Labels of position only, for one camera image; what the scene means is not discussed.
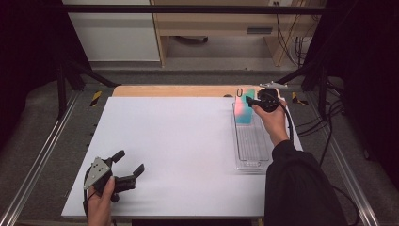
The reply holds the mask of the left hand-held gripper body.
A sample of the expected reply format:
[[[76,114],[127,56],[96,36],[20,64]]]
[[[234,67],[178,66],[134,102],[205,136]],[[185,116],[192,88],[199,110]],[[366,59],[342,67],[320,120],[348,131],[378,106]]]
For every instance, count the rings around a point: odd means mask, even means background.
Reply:
[[[87,169],[84,178],[84,203],[88,202],[87,190],[93,186],[99,196],[104,192],[104,187],[108,179],[113,175],[112,165],[114,162],[111,157],[102,159],[96,157],[91,163],[90,168]],[[136,179],[133,174],[125,177],[115,177],[115,188],[111,196],[111,202],[118,202],[119,194],[136,188]]]

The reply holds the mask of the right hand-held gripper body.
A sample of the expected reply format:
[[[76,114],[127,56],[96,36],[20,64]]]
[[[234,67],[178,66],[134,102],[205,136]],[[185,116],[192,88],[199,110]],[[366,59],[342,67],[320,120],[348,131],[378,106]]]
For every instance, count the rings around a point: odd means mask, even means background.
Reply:
[[[279,91],[287,89],[287,86],[277,82],[269,82],[260,84],[260,87],[257,98],[261,101],[261,108],[268,113],[275,111],[280,105],[281,95]]]

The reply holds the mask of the iridescent pink teal packet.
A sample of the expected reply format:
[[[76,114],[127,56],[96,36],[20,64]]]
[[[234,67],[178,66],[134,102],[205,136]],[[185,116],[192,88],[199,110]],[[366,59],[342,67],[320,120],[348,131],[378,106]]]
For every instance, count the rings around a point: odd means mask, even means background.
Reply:
[[[251,124],[252,108],[247,103],[247,97],[253,99],[254,94],[254,89],[240,88],[236,91],[233,113],[237,124]]]

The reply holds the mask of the clear plastic tray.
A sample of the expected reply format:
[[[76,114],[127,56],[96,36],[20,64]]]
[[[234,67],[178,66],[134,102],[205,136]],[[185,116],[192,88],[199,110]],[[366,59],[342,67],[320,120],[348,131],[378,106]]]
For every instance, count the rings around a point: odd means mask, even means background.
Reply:
[[[252,109],[251,124],[237,124],[232,103],[232,126],[235,135],[235,161],[238,170],[247,173],[265,174],[271,161],[267,133],[261,118]]]

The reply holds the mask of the person's right hand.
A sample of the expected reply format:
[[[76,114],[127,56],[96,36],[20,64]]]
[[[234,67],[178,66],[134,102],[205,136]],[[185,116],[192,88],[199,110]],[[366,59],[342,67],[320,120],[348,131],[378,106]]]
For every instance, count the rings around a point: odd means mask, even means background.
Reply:
[[[262,119],[275,148],[281,143],[285,144],[290,139],[286,132],[286,102],[280,99],[280,106],[273,112],[266,112],[260,106],[253,105],[252,109]]]

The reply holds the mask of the person's left hand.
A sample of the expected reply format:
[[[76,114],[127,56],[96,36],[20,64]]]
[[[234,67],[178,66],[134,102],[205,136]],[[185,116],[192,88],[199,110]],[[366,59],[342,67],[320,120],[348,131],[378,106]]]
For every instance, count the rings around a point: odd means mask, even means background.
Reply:
[[[88,190],[88,226],[111,226],[111,196],[115,188],[115,178],[111,176],[101,196],[91,186]]]

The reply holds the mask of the yellow black tape marker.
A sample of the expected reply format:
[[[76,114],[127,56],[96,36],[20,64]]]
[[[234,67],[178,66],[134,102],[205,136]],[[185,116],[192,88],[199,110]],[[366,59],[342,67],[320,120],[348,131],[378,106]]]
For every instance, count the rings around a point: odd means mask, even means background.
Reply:
[[[299,105],[308,105],[309,104],[309,102],[306,100],[299,100],[296,92],[292,92],[292,102],[294,104],[299,104]]]
[[[92,100],[91,100],[91,102],[90,102],[90,106],[96,106],[96,104],[98,103],[98,101],[99,101],[101,95],[102,95],[102,92],[101,92],[100,90],[99,90],[99,91],[96,91],[96,92],[94,93],[93,97],[92,97]]]

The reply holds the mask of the light wooden desk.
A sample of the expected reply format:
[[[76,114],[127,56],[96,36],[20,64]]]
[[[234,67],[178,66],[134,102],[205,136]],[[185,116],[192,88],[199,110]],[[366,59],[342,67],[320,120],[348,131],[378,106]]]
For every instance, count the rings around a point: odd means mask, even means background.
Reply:
[[[155,5],[314,7],[315,0],[150,0]],[[262,37],[274,64],[279,67],[289,56],[294,38],[311,37],[319,23],[317,15],[273,14],[187,14],[155,13],[156,34],[160,41],[172,36],[254,36]],[[250,26],[272,27],[270,35],[248,35]]]

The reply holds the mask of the black object under desk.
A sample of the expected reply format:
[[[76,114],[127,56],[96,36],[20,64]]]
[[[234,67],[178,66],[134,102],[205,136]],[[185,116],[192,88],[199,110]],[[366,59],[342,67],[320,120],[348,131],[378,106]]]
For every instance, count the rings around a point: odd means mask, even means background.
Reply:
[[[184,44],[203,44],[208,42],[208,37],[185,37],[185,36],[175,36],[174,39],[180,43]]]

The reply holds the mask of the black curtain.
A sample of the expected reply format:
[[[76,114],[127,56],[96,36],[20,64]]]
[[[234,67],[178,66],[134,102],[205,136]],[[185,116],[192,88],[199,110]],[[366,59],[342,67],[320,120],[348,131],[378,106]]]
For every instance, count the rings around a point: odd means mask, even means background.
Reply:
[[[62,0],[0,0],[0,149],[12,137],[28,93],[56,79],[57,63],[44,38],[63,42],[61,54],[83,66],[88,58],[69,15],[45,6]]]
[[[367,145],[399,188],[399,0],[327,0],[307,61],[343,80]]]

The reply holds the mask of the white cabinet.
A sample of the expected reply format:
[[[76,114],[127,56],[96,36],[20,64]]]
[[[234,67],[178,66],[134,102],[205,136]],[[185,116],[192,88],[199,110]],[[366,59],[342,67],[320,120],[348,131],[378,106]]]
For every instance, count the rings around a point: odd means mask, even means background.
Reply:
[[[159,61],[150,13],[70,13],[90,62]]]

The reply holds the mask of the black frame stand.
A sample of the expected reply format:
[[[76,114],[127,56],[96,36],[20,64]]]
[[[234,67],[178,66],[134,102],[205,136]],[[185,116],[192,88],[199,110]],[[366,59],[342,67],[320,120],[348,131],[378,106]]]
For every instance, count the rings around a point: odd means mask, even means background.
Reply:
[[[277,81],[278,84],[285,85],[289,81],[303,75],[304,79],[301,84],[303,91],[314,91],[318,88],[318,104],[317,112],[323,120],[327,118],[326,104],[327,104],[327,73],[325,68],[317,60],[312,60],[306,63],[296,71],[289,73]]]
[[[66,82],[69,82],[73,90],[83,90],[86,83],[83,81],[81,75],[87,75],[90,78],[100,82],[101,84],[115,88],[118,86],[117,83],[112,82],[105,77],[95,73],[92,69],[84,67],[77,62],[67,61],[60,64],[56,71],[57,78],[57,93],[58,93],[58,116],[57,118],[62,119],[67,112],[67,93],[66,93]]]

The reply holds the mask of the aluminium floor rail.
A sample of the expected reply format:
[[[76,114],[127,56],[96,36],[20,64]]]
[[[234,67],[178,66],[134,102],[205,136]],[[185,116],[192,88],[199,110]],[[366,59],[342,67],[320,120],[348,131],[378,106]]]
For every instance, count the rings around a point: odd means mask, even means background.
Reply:
[[[352,168],[344,157],[337,140],[332,135],[329,125],[322,129],[322,134],[326,139],[327,146],[330,148],[335,166],[343,179],[347,194],[359,211],[359,218],[363,226],[380,226],[372,206],[369,204],[354,171],[352,171]]]
[[[40,175],[50,155],[52,154],[53,149],[56,146],[80,95],[80,91],[72,92],[71,97],[67,102],[65,112],[58,120],[56,120],[51,133],[46,138],[37,158],[35,159],[35,162],[33,163],[33,166],[30,168],[29,172],[24,178],[22,185],[18,189],[18,192],[14,196],[3,216],[0,217],[0,226],[14,226],[16,223],[30,194],[32,193],[33,188],[39,180]]]

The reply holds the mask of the black horizontal frame bar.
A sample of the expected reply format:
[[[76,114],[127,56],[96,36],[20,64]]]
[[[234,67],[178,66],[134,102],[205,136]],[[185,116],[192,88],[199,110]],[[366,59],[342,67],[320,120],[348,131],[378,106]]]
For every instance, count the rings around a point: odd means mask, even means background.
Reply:
[[[62,5],[67,12],[77,13],[204,13],[204,14],[286,14],[322,15],[335,8],[325,7],[245,7],[186,5]]]

